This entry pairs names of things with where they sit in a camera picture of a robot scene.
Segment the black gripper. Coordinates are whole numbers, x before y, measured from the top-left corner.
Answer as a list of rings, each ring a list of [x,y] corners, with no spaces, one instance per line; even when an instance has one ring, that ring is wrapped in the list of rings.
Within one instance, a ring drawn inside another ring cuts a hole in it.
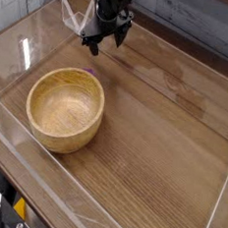
[[[104,21],[98,14],[95,14],[81,31],[82,44],[88,46],[93,56],[97,56],[98,43],[112,34],[115,36],[116,45],[120,46],[132,27],[134,16],[132,11],[122,10],[113,20]]]

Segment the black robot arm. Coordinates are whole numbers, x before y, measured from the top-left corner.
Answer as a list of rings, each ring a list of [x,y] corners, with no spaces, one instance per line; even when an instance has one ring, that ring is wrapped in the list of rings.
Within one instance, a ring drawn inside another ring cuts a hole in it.
[[[129,10],[132,0],[94,0],[94,16],[81,29],[82,44],[93,56],[98,55],[99,43],[104,37],[114,35],[119,47],[132,27],[134,12]]]

